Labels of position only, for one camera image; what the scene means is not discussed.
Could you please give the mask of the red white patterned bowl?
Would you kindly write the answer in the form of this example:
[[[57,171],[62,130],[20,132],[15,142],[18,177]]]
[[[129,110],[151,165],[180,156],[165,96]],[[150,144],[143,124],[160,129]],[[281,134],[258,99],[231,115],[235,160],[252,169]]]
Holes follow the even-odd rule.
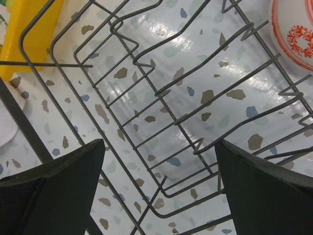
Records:
[[[287,61],[313,70],[313,2],[272,0],[269,6],[271,38]]]

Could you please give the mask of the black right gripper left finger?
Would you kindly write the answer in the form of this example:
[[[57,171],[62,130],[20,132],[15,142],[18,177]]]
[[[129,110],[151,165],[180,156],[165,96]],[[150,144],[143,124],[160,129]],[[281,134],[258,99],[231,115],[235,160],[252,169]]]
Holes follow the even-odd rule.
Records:
[[[2,235],[83,235],[104,161],[96,139],[0,181]]]

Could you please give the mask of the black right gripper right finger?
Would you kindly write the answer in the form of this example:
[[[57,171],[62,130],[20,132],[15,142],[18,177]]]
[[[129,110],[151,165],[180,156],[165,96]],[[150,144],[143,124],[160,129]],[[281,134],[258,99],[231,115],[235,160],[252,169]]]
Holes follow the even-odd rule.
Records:
[[[227,141],[215,147],[239,235],[311,235],[313,179],[252,155]]]

